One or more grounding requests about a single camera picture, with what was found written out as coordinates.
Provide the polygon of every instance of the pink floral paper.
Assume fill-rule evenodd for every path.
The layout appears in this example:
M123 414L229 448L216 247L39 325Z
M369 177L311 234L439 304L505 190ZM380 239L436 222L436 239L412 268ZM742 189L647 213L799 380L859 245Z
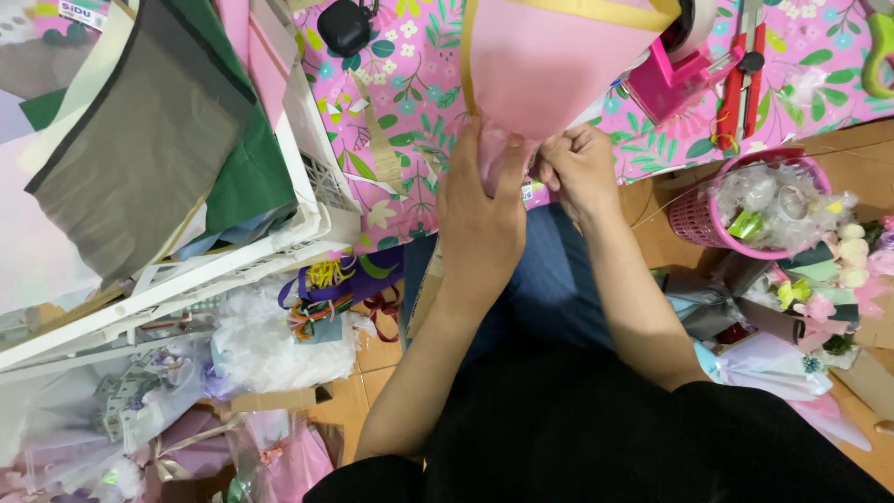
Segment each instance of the pink floral paper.
M316 20L330 3L301 11L294 21L304 70L339 165L345 173L376 179L366 120L362 112L349 110L358 98L348 75L353 69L367 85L375 116L401 159L402 186L409 194L401 200L373 183L350 179L365 211L355 252L373 252L437 229L437 181L418 151L430 152L449 167L468 117L460 86L463 2L381 0L373 41L347 60L329 53L316 32ZM708 43L713 53L729 48L738 30L737 12L738 0L719 0ZM763 15L767 64L756 132L742 145L743 152L891 115L894 100L870 98L860 85L872 41L857 0L764 0ZM894 72L887 69L882 78L891 83ZM656 128L623 89L610 91L603 116L593 123L615 143L619 183L734 155L718 151L709 140L717 102L709 94L677 121ZM545 199L540 193L527 205Z

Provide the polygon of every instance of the black shirt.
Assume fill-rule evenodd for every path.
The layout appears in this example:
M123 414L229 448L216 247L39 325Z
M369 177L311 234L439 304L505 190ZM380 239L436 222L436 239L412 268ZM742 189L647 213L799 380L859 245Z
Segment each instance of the black shirt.
M769 393L711 382L671 393L607 350L514 342L457 376L424 472L369 458L304 502L894 502Z

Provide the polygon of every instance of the pink basket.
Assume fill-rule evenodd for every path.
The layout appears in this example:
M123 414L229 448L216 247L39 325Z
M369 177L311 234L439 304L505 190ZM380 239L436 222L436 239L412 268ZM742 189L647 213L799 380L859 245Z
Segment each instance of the pink basket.
M809 171L814 178L814 186L824 194L831 193L829 179L811 158L805 158L803 149L774 149L756 152L727 161L720 171L713 175L712 187L720 187L721 177L730 170L739 169L754 162L765 162L771 168L797 164ZM717 211L717 201L702 190L687 188L689 192L673 201L668 211L670 228L684 241L713 248L730 248L748 257L762 260L780 260L788 257L784 250L752 250L736 240L723 227Z

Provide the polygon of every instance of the person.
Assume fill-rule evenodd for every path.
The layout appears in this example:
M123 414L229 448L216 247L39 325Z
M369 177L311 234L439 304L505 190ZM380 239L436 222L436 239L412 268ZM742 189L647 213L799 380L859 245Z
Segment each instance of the person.
M473 118L437 193L434 304L354 463L305 503L894 501L781 399L705 376L621 214L605 134L543 144L561 204L526 214L522 142L490 199L479 132ZM406 306L433 249L407 244Z

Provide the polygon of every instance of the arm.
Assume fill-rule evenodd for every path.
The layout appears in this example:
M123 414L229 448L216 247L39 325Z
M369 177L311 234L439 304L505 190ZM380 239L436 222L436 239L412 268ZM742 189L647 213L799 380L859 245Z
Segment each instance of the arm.
M708 380L692 340L652 278L620 209L611 140L583 125L541 148L541 177L580 225L611 340L640 375L673 390Z
M463 130L437 192L444 281L418 336L369 411L357 460L420 454L478 325L524 251L526 214L519 191L525 152L517 138L510 142L496 197L489 199L476 165L480 129L473 119Z

